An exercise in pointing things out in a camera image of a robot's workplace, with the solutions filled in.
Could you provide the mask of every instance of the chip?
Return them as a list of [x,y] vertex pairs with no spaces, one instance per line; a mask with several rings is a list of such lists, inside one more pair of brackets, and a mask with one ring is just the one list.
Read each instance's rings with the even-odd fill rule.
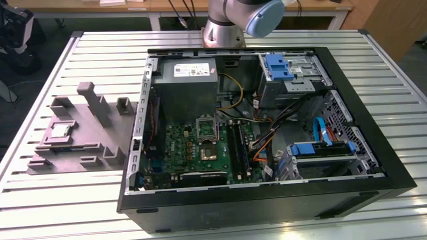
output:
[[199,149],[202,161],[213,161],[218,159],[215,144],[202,144]]

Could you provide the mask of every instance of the yellow wire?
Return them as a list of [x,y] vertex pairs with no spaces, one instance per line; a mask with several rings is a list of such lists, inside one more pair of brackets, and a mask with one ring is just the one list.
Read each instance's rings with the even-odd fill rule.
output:
[[235,106],[238,106],[238,104],[242,102],[243,100],[243,87],[241,85],[241,83],[238,82],[238,80],[230,76],[227,73],[219,73],[219,75],[225,75],[226,77],[229,77],[231,80],[234,80],[235,84],[238,84],[239,88],[241,88],[241,98],[239,98],[239,101],[231,105],[231,106],[226,106],[226,107],[219,107],[217,108],[218,110],[226,110],[226,109],[233,109]]

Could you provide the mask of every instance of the blue drive bracket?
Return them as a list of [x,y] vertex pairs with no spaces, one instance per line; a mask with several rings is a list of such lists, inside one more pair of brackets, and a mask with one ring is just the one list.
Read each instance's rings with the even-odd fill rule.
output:
[[295,75],[290,72],[289,61],[286,61],[282,54],[267,54],[266,55],[266,67],[271,74],[271,80],[274,81],[291,81]]

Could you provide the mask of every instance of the table frame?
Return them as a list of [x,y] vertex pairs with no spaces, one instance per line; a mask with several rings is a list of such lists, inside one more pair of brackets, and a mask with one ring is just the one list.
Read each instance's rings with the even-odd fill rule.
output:
[[[398,239],[427,236],[427,98],[370,35],[358,31],[275,31],[249,35],[249,47],[329,47],[418,187],[345,218],[175,232],[178,239]],[[117,213],[122,171],[27,175],[53,112],[54,96],[71,95],[82,81],[113,101],[137,99],[149,48],[202,47],[199,31],[86,32],[69,41],[0,163],[0,239],[151,238]]]

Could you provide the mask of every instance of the wooden desk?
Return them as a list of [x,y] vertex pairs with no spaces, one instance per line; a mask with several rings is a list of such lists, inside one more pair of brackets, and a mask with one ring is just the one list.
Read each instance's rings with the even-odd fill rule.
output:
[[13,7],[19,7],[38,13],[122,13],[134,12],[130,8],[139,8],[141,11],[150,11],[151,0],[146,2],[129,1],[126,5],[101,6],[101,1],[82,0],[7,0]]
[[[171,0],[181,16],[190,17],[182,0]],[[350,0],[342,3],[330,0],[301,0],[303,17],[334,17],[329,29],[342,27],[349,11],[354,9]],[[13,7],[31,10],[37,18],[150,18],[151,29],[161,31],[161,18],[177,17],[169,0],[147,0],[146,2],[127,2],[126,5],[101,7],[98,1],[82,0],[9,0]],[[209,0],[194,0],[198,17],[209,16]],[[286,7],[285,17],[295,17],[299,5],[295,2]]]
[[[149,0],[151,2],[151,12],[174,12],[169,0]],[[171,0],[173,4],[179,12],[187,12],[183,0]],[[186,0],[189,7],[191,7],[191,1]],[[194,8],[197,12],[209,11],[210,0],[194,0]],[[354,5],[350,0],[342,0],[342,3],[333,2],[330,0],[301,0],[303,11],[351,11]],[[299,4],[295,2],[286,7],[287,11],[298,12]]]

